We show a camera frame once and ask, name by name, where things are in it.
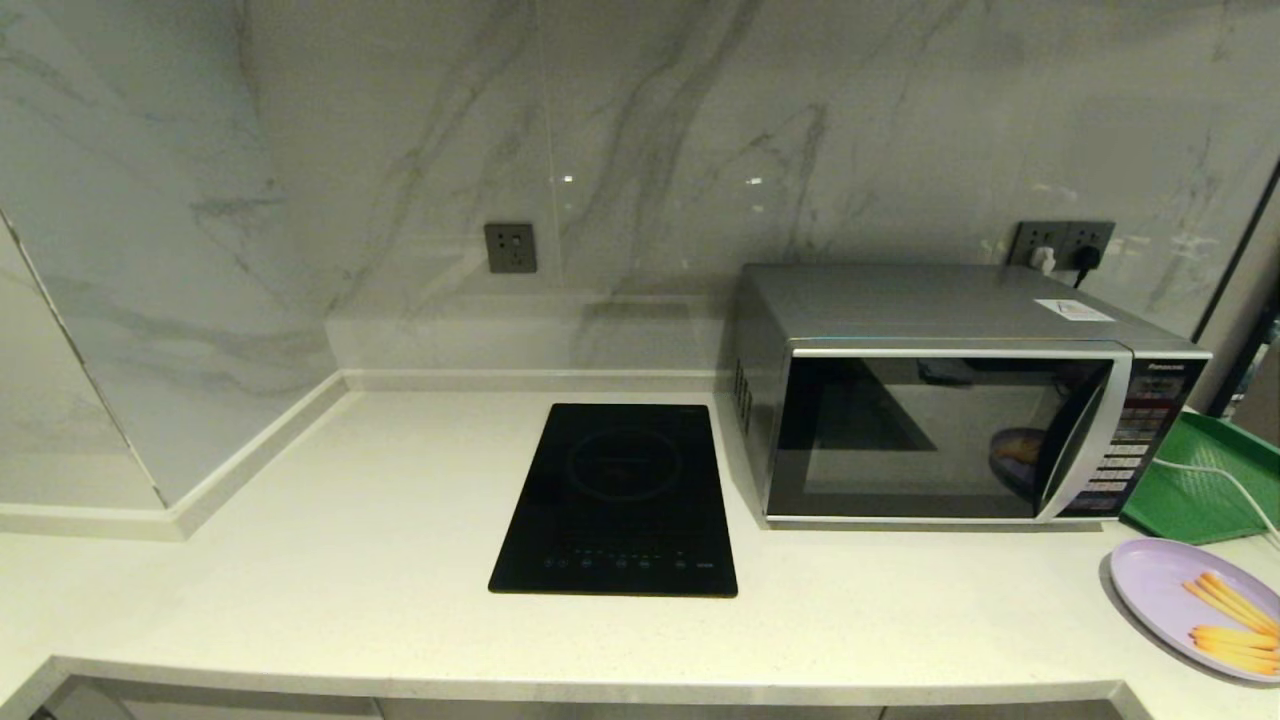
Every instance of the black glass cooktop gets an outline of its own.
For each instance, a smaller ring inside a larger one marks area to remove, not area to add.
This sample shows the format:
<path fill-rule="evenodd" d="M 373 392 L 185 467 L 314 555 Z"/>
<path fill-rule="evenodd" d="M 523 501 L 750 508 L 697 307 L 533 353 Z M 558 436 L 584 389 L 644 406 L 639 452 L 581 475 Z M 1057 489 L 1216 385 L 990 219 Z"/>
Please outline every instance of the black glass cooktop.
<path fill-rule="evenodd" d="M 493 592 L 737 594 L 701 405 L 553 405 Z"/>

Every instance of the green plastic basket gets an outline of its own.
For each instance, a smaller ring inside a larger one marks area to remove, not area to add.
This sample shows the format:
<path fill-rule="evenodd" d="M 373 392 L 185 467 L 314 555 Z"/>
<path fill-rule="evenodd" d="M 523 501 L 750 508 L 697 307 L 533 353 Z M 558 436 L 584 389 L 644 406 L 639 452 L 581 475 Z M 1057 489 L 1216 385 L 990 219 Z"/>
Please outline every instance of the green plastic basket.
<path fill-rule="evenodd" d="M 1280 525 L 1280 450 L 1216 418 L 1183 413 L 1157 457 L 1226 470 Z M 1206 544 L 1266 532 L 1262 519 L 1226 478 L 1149 465 L 1121 518 L 1147 534 Z"/>

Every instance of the plate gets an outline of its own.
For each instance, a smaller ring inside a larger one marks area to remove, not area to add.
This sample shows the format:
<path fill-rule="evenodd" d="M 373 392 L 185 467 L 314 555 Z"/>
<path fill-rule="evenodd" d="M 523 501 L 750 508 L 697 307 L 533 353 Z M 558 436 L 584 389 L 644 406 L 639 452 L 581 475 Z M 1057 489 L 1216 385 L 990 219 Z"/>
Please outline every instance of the plate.
<path fill-rule="evenodd" d="M 1260 675 L 1240 670 L 1204 655 L 1196 647 L 1189 634 L 1196 625 L 1219 625 L 1251 632 L 1183 588 L 1183 583 L 1194 580 L 1204 571 L 1216 573 L 1242 597 L 1272 618 L 1276 616 L 1280 596 L 1262 580 L 1198 547 L 1166 539 L 1139 538 L 1111 551 L 1111 579 L 1120 598 L 1160 639 L 1196 662 L 1220 673 L 1256 683 L 1280 685 L 1280 675 Z"/>

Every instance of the microwave label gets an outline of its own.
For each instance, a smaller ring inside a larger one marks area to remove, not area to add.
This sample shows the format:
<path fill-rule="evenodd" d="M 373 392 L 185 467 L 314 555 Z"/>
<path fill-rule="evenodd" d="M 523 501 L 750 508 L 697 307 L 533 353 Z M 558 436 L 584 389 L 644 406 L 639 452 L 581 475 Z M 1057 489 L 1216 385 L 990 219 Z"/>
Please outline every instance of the microwave label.
<path fill-rule="evenodd" d="M 1036 300 L 1059 315 L 1076 323 L 1114 323 L 1115 319 L 1098 313 L 1079 300 Z"/>

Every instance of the countertop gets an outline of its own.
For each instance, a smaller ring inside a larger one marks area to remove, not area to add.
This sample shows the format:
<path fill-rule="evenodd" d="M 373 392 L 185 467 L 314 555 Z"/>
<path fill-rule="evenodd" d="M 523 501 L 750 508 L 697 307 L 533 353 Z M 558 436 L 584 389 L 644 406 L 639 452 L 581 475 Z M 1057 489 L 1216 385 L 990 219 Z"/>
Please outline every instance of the countertop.
<path fill-rule="evenodd" d="M 1117 609 L 1105 560 L 1133 530 L 769 530 L 716 398 L 352 392 L 184 543 L 0 534 L 0 717 L 68 674 L 476 700 L 1114 697 L 1157 720 L 1280 717 L 1280 691 L 1188 664 Z M 488 592 L 553 402 L 713 406 L 739 597 Z M 1280 587 L 1267 539 L 1210 550 Z"/>

